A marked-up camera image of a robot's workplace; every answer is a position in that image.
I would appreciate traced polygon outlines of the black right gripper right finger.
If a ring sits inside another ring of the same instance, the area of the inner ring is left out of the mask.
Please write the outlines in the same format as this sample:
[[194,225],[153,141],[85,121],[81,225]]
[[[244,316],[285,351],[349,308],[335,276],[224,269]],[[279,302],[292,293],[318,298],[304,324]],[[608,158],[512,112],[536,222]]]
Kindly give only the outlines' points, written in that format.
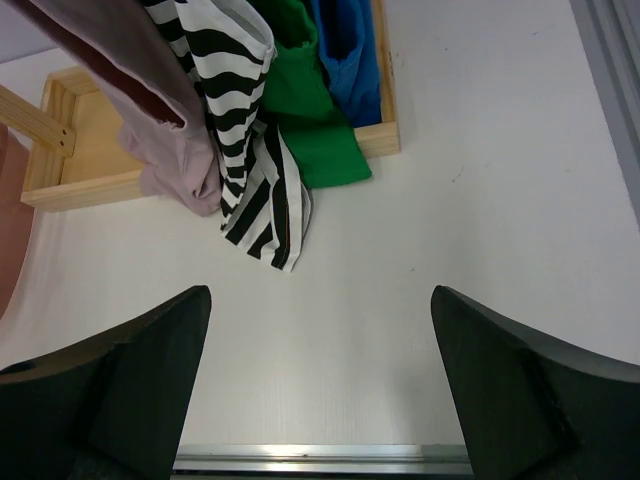
[[431,316],[475,478],[638,478],[638,366],[445,286]]

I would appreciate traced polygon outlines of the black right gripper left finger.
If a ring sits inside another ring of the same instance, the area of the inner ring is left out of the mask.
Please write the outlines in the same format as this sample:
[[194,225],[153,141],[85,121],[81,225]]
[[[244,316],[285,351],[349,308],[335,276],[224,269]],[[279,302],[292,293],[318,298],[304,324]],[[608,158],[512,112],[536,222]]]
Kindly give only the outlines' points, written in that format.
[[211,313],[206,286],[1,371],[4,479],[168,479]]

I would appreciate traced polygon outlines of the green tank top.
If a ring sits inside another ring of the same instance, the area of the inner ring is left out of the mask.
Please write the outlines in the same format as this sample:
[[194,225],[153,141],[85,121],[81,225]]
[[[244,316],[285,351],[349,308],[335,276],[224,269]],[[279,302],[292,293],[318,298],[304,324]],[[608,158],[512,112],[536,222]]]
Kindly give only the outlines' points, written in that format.
[[275,116],[306,187],[330,188],[372,177],[354,130],[325,85],[318,29],[302,1],[253,1],[275,40],[276,58],[261,106]]

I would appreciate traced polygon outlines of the mauve tank top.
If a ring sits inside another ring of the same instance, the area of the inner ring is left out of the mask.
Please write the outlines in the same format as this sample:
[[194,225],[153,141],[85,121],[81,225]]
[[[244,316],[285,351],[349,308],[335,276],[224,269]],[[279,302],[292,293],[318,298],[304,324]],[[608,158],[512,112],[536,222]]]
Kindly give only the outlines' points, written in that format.
[[220,153],[202,102],[137,1],[14,1],[12,7],[88,70],[120,114],[121,147],[144,165],[146,195],[199,216],[220,206]]

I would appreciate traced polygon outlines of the black white striped tank top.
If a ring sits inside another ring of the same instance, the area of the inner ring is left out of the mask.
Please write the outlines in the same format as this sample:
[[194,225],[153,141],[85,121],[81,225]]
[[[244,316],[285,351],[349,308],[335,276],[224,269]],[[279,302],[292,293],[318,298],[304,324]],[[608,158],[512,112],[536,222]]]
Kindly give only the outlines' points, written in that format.
[[277,57],[273,32],[247,1],[142,4],[205,109],[221,154],[222,236],[289,272],[310,216],[310,197],[277,120],[261,99]]

